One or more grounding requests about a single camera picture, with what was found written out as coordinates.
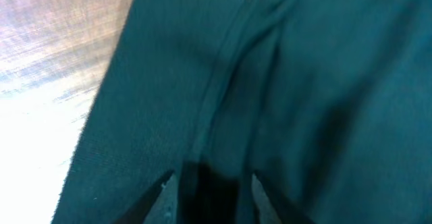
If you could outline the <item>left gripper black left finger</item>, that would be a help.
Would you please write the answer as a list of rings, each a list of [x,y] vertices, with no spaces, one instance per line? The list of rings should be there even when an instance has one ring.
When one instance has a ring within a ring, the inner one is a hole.
[[[114,224],[143,224],[172,175],[173,170],[165,172]]]

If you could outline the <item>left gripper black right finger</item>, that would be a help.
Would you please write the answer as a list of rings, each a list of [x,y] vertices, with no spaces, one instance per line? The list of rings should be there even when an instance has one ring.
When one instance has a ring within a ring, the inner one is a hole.
[[[255,171],[254,176],[261,183],[271,206],[283,224],[315,224],[260,171]]]

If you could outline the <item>black t-shirt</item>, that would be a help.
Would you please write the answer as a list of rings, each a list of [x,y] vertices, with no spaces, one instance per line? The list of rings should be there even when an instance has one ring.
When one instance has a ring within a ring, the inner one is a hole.
[[[431,0],[133,0],[54,223],[431,222]]]

